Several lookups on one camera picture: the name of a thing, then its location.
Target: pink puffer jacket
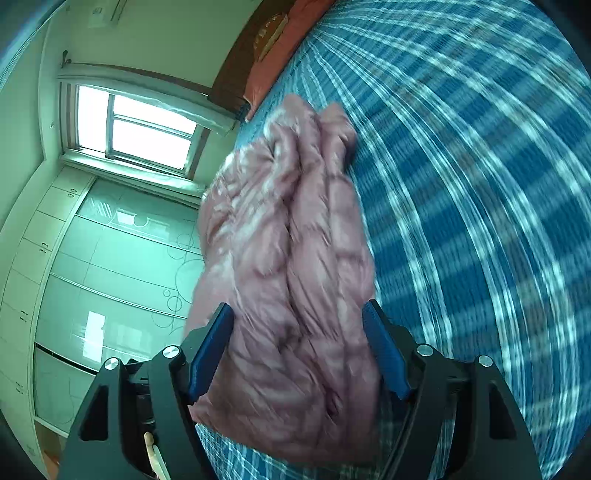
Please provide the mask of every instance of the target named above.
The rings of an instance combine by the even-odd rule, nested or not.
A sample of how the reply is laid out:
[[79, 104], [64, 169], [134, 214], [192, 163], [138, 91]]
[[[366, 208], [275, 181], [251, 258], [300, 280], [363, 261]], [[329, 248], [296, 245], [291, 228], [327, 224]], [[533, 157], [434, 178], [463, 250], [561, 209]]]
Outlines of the pink puffer jacket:
[[194, 420], [273, 457], [356, 462], [376, 449], [379, 374], [361, 324], [374, 265], [343, 174], [356, 135], [295, 95], [231, 154], [199, 215], [205, 271], [186, 331], [221, 301], [234, 331]]

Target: pillow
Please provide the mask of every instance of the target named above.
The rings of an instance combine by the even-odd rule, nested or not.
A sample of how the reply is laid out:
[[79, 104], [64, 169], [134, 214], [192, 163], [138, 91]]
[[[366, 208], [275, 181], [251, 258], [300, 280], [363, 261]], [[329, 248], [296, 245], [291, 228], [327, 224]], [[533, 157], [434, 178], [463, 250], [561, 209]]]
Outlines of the pillow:
[[251, 104], [246, 122], [252, 119], [304, 37], [334, 2], [335, 0], [295, 0], [288, 13], [289, 23], [283, 33], [263, 61], [256, 61], [252, 65], [243, 95]]
[[255, 61], [261, 61], [287, 25], [287, 15], [275, 14], [261, 27], [254, 41]]

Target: air conditioner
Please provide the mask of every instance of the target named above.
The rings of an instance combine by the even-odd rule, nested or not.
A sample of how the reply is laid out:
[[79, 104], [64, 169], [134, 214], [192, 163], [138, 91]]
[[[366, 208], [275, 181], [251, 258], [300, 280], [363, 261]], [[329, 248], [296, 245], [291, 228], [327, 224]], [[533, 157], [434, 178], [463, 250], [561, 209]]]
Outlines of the air conditioner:
[[96, 0], [90, 11], [89, 28], [114, 27], [127, 0]]

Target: metal screw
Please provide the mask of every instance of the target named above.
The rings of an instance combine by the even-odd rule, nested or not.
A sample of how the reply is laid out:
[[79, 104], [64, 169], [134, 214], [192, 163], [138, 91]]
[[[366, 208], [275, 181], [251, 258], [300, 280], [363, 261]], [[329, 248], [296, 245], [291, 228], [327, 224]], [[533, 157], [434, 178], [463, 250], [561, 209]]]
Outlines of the metal screw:
[[115, 368], [117, 368], [117, 365], [119, 365], [119, 360], [117, 360], [115, 357], [109, 358], [105, 362], [105, 368], [107, 370], [114, 370]]
[[431, 345], [424, 343], [417, 347], [417, 353], [421, 356], [431, 356], [433, 354], [433, 348]]
[[178, 353], [181, 350], [178, 349], [177, 346], [171, 345], [166, 347], [164, 350], [162, 350], [162, 354], [166, 357], [166, 358], [174, 358], [178, 355]]
[[492, 358], [488, 355], [481, 355], [478, 357], [478, 363], [483, 367], [492, 367]]

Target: blue plaid bedsheet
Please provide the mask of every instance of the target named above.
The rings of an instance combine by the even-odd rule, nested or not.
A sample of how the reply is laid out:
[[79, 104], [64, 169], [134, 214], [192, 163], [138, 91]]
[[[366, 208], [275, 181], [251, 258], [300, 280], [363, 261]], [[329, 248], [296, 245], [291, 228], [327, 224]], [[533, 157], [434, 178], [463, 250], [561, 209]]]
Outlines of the blue plaid bedsheet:
[[[590, 86], [528, 1], [340, 0], [237, 141], [291, 92], [344, 106], [378, 301], [446, 356], [495, 359], [545, 478], [591, 423]], [[299, 468], [198, 432], [224, 480], [373, 479], [393, 415], [382, 400], [374, 468]]]

